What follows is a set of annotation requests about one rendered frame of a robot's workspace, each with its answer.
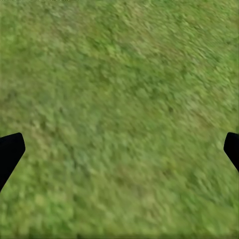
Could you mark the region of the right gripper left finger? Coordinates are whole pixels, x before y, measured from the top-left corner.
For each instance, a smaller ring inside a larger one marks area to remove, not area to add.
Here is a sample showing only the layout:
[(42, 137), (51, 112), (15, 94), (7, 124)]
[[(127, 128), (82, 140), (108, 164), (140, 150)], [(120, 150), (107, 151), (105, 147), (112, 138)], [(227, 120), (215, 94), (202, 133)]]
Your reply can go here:
[(25, 152), (21, 133), (0, 138), (0, 191)]

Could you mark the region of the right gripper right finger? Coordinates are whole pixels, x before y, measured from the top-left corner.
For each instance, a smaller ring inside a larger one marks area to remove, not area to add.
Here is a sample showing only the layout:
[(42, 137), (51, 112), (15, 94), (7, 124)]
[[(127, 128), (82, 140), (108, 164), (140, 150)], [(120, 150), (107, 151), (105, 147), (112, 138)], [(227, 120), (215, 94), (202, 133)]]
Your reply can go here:
[(227, 134), (224, 151), (239, 172), (239, 134), (232, 132)]

